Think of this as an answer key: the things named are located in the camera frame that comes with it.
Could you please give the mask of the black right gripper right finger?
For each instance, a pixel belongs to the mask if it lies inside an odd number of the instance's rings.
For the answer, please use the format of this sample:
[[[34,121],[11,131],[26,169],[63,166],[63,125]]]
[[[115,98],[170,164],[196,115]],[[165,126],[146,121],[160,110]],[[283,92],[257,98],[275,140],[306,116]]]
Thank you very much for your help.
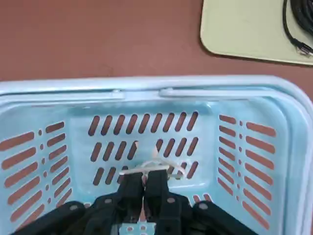
[[[147,222],[155,223],[156,235],[254,235],[252,229],[211,201],[194,205],[172,193],[166,170],[151,171],[144,191]]]

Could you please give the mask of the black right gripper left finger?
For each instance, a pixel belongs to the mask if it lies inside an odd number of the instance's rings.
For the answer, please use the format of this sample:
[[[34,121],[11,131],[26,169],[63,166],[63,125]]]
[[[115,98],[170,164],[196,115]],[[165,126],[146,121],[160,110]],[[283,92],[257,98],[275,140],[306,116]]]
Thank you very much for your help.
[[[116,192],[102,195],[90,207],[67,202],[18,229],[17,235],[117,235],[123,223],[139,220],[142,174],[125,175]]]

